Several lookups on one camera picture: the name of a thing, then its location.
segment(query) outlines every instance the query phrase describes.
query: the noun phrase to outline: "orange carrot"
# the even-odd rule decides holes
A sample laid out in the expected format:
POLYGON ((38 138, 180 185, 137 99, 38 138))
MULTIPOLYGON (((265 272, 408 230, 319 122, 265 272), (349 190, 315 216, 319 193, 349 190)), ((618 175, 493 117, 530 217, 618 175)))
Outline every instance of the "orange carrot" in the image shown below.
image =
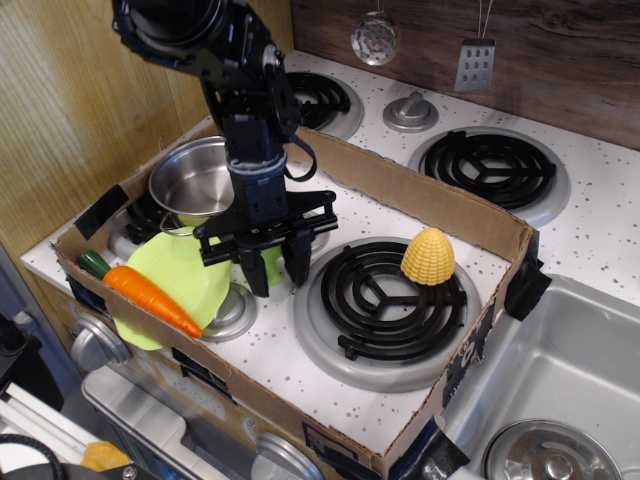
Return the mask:
POLYGON ((145 310, 195 338, 202 336, 198 324, 160 287, 126 265, 109 270, 102 281, 145 310))

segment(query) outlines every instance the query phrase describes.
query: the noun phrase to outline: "wooden wall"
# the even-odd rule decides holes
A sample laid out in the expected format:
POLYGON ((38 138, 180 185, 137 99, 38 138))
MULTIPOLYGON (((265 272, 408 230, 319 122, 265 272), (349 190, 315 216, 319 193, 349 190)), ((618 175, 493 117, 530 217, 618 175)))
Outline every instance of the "wooden wall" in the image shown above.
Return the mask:
MULTIPOLYGON (((290 51, 288 0, 251 3, 290 51)), ((109 0, 0 0, 0 242, 52 323, 64 300, 19 256, 208 115, 198 80, 131 53, 112 17, 109 0)))
POLYGON ((350 46, 353 24, 376 0, 291 3, 298 50, 640 149, 637 0, 495 0, 493 84, 467 94, 453 87, 462 40, 476 34, 477 1, 381 2, 402 32, 399 54, 383 67, 365 65, 350 46))

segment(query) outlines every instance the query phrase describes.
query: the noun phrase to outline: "black coil burner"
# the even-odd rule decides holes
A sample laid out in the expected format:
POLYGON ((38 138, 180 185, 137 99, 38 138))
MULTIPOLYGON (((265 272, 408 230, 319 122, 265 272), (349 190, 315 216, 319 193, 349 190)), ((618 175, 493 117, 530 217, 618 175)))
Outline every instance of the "black coil burner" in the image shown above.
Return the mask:
POLYGON ((537 147, 507 135, 450 132, 422 158, 422 172, 500 205, 521 208, 543 198, 556 165, 537 147))
POLYGON ((294 72, 288 73, 287 78, 293 93, 305 99, 301 105, 301 123, 305 127, 321 128, 337 113, 347 113, 351 108, 344 89, 324 75, 294 72))
POLYGON ((322 301, 344 333, 338 345, 348 359, 420 358, 464 325, 467 296, 455 276, 435 287, 412 282, 400 270, 406 249, 395 242, 346 246, 327 264, 322 301), (389 288, 390 279, 402 284, 402 293, 389 288))
MULTIPOLYGON (((151 240, 160 233, 160 222, 166 210, 153 199, 149 192, 127 207, 129 222, 125 226, 127 238, 135 245, 151 240)), ((165 223, 166 228, 176 228, 171 217, 165 223)))

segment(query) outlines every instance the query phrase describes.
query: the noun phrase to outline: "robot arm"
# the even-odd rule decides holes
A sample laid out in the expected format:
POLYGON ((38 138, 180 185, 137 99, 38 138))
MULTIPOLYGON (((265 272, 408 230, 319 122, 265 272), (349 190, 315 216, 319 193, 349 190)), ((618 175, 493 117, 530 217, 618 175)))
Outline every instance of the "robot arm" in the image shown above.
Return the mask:
POLYGON ((302 284, 315 235, 337 228, 335 194, 285 189, 284 144, 294 141, 313 152, 295 136, 300 106, 269 30, 241 0, 113 0, 113 11, 114 30, 131 51, 200 78, 226 137, 235 197, 228 210, 194 232, 204 264, 231 259, 253 293, 268 296, 260 252, 282 246, 287 272, 302 284), (322 207, 320 215, 305 215, 322 207), (231 238, 210 246, 214 236, 231 238))

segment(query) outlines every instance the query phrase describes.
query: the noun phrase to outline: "hanging ladle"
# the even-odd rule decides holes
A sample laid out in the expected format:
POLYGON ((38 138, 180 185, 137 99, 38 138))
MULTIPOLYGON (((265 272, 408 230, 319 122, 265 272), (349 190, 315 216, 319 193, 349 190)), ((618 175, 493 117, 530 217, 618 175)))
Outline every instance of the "hanging ladle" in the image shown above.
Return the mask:
POLYGON ((399 46, 400 29, 378 0, 378 10, 360 17, 353 27, 351 47, 364 63, 380 66, 393 60, 399 46))

